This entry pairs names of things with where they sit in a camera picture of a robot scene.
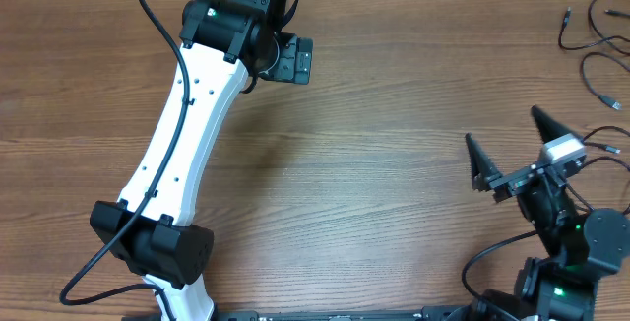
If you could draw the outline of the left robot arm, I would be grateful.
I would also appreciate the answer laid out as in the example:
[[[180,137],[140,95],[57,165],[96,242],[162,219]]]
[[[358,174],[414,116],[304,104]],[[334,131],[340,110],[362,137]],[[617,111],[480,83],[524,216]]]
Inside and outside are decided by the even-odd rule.
[[[203,281],[214,236],[194,224],[199,185],[235,98],[259,81],[305,85],[313,42],[285,31],[299,0],[191,0],[172,41],[173,85],[157,128],[113,202],[94,204],[103,248],[141,277],[160,320],[210,320]]]

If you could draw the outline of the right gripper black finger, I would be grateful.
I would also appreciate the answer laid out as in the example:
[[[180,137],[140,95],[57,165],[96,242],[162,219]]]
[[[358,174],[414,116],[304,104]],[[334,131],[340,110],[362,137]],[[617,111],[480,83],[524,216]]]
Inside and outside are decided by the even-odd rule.
[[[472,189],[477,191],[491,190],[490,183],[503,176],[489,155],[481,145],[473,138],[472,133],[465,135],[470,164]]]
[[[573,135],[577,139],[581,139],[580,134],[553,119],[537,105],[531,108],[531,116],[535,122],[540,138],[545,144],[568,134]]]

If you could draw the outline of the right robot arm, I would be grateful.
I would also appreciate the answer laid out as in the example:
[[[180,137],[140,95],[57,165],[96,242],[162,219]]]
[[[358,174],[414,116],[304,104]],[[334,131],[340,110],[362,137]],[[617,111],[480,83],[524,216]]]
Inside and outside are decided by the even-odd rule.
[[[547,253],[529,258],[512,293],[473,290],[453,320],[592,320],[601,279],[616,275],[629,256],[629,213],[596,209],[570,184],[591,165],[591,142],[538,106],[531,115],[542,140],[537,161],[504,174],[467,134],[472,188],[496,202],[516,199]]]

